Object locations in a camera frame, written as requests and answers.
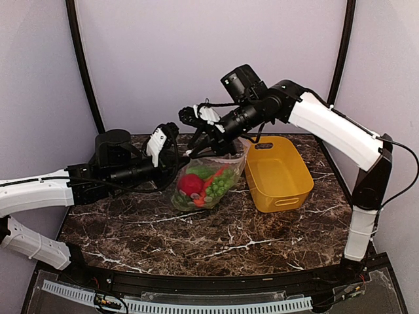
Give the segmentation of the red toy tomato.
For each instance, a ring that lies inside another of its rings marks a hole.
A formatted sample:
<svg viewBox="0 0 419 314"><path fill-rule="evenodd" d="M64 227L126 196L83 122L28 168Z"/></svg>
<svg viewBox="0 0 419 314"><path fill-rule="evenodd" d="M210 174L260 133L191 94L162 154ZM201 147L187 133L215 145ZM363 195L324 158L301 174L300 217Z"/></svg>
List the red toy tomato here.
<svg viewBox="0 0 419 314"><path fill-rule="evenodd" d="M182 176L178 183L177 188L187 196L192 194L199 194L204 186L204 181L195 174L186 174Z"/></svg>

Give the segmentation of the green toy cucumber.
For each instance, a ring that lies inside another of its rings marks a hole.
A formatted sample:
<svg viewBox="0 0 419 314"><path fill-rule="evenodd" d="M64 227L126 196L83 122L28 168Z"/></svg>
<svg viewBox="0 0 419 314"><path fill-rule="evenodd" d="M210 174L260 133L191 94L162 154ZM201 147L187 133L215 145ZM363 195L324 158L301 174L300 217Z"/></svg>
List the green toy cucumber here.
<svg viewBox="0 0 419 314"><path fill-rule="evenodd" d="M188 167L185 173L187 175L190 175L190 174L197 175L203 181L206 181L212 175L214 175L215 170L208 166L192 166L192 167Z"/></svg>

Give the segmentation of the clear zip top bag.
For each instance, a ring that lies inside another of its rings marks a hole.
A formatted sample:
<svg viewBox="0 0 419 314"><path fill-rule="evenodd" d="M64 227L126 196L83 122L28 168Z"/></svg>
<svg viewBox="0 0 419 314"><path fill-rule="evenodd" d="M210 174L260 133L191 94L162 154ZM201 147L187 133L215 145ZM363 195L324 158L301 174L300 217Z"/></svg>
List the clear zip top bag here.
<svg viewBox="0 0 419 314"><path fill-rule="evenodd" d="M179 173L173 206L180 211L197 211L215 207L240 179L251 143L239 138L233 141L237 153L222 157L191 160Z"/></svg>

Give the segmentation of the red toy chili pepper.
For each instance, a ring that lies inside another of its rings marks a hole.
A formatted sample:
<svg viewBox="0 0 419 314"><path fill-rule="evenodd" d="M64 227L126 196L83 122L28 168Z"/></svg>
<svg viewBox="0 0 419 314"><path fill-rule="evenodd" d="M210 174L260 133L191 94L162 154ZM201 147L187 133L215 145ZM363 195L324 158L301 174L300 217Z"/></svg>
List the red toy chili pepper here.
<svg viewBox="0 0 419 314"><path fill-rule="evenodd" d="M203 190L199 193L199 197L193 200L195 206L203 207L205 205L204 199L207 196L206 189L211 186L216 177L219 177L223 174L226 168L227 166L223 166L214 175L212 175L208 180L205 181L203 185Z"/></svg>

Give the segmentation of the green toy grapes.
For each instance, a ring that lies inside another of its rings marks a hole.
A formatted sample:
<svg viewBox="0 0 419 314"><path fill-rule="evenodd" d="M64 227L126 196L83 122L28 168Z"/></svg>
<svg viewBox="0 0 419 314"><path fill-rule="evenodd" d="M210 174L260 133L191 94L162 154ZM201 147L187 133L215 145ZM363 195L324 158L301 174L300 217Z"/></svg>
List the green toy grapes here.
<svg viewBox="0 0 419 314"><path fill-rule="evenodd" d="M233 175L221 175L221 176L215 177L212 183L206 188L206 195L211 198L221 197L233 185L234 185Z"/></svg>

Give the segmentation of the yellow plastic basket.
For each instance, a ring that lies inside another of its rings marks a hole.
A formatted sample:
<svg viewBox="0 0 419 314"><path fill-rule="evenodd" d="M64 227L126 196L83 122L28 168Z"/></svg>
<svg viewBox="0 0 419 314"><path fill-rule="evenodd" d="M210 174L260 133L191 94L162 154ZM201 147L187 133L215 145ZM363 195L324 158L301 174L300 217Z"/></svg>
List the yellow plastic basket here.
<svg viewBox="0 0 419 314"><path fill-rule="evenodd" d="M253 202L262 213L298 209L314 187L298 150L280 136L262 136L250 146L245 174Z"/></svg>

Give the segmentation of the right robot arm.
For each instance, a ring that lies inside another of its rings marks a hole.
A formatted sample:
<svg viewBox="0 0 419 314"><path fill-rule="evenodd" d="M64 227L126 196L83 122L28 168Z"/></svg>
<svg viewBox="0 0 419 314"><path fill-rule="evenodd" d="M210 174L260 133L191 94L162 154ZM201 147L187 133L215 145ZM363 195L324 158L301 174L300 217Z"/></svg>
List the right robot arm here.
<svg viewBox="0 0 419 314"><path fill-rule="evenodd" d="M370 240L378 228L392 172L392 151L397 143L379 135L327 104L317 93L291 80L267 87L248 64L222 79L235 109L224 116L216 104L201 103L179 112L182 123L196 128L188 144L192 159L235 154L233 140L249 130L279 120L309 131L347 155L359 168L352 192L352 217L344 255L334 278L347 284L360 276Z"/></svg>

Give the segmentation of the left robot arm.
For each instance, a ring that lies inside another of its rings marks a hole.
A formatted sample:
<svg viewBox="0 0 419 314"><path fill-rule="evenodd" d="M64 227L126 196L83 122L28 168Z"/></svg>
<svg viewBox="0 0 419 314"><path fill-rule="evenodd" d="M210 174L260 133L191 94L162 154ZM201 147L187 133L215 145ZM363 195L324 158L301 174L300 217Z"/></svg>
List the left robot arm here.
<svg viewBox="0 0 419 314"><path fill-rule="evenodd" d="M78 285L92 280L78 246L55 241L19 223L12 214L46 207L89 205L125 192L150 194L166 189L181 165L173 123L161 124L143 148L126 130L99 134L89 162L53 173L1 181L1 248L63 271Z"/></svg>

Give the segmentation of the left black frame post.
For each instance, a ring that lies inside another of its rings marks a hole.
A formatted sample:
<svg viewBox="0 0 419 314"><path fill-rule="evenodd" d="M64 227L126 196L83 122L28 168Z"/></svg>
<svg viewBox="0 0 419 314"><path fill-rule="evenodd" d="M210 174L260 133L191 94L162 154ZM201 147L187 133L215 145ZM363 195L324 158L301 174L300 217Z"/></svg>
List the left black frame post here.
<svg viewBox="0 0 419 314"><path fill-rule="evenodd" d="M81 76L82 85L84 88L90 113L92 115L97 132L99 134L102 134L105 132L105 126L100 114L100 109L96 100L92 81L90 78L90 73L86 62L86 57L84 54L79 21L77 17L76 2L74 0L65 0L65 7L71 33L71 39L73 42L73 49L75 52L75 57L79 68L79 74Z"/></svg>

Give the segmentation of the black frame post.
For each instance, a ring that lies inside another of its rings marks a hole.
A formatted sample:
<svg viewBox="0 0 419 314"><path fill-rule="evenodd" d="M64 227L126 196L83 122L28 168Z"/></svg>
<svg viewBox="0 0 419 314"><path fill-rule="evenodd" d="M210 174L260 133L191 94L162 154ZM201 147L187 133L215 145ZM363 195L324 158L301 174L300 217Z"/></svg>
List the black frame post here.
<svg viewBox="0 0 419 314"><path fill-rule="evenodd" d="M337 99L338 90L342 80L344 67L346 64L346 57L350 45L350 37L352 34L352 27L355 16L356 0L347 0L346 10L344 15L344 22L342 27L342 34L340 38L339 50L337 54L337 60L335 63L335 70L331 80L331 85L327 97L328 104L335 104Z"/></svg>
<svg viewBox="0 0 419 314"><path fill-rule="evenodd" d="M90 113L92 115L97 132L99 134L102 134L105 132L105 126L100 114L100 109L96 100L92 81L90 78L90 73L86 62L86 57L84 54L79 21L77 17L76 2L74 0L65 0L65 7L71 33L71 39L73 42L73 49L75 52L75 57L79 68L79 74L81 76L82 85L84 88Z"/></svg>

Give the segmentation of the right black frame post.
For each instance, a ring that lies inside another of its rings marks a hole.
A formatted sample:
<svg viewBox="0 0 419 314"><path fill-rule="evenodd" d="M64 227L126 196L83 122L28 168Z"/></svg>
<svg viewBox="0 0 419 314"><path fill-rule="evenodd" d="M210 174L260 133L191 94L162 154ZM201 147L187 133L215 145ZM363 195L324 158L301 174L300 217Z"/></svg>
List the right black frame post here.
<svg viewBox="0 0 419 314"><path fill-rule="evenodd" d="M352 34L352 27L355 16L356 0L347 0L346 10L344 15L344 22L342 27L342 34L340 38L339 50L337 54L337 60L335 63L335 70L331 80L331 85L327 97L328 104L335 104L337 99L338 90L342 80L344 67L346 64L346 57L350 45L350 37Z"/></svg>

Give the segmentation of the black front rail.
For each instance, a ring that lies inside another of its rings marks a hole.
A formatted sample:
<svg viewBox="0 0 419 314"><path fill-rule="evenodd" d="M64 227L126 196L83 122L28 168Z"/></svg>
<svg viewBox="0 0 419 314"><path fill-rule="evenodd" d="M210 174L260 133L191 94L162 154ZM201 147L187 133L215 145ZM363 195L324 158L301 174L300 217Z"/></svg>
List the black front rail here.
<svg viewBox="0 0 419 314"><path fill-rule="evenodd" d="M52 273L57 280L82 287L93 287L97 279L99 289L124 296L140 296L144 292L192 295L245 294L286 291L310 294L329 291L333 287L350 284L351 279L333 279L343 273L343 267L332 265L304 271L252 275L239 277L179 277L147 275L127 271L111 271L93 266L80 267L75 271L58 271L45 263L38 270Z"/></svg>

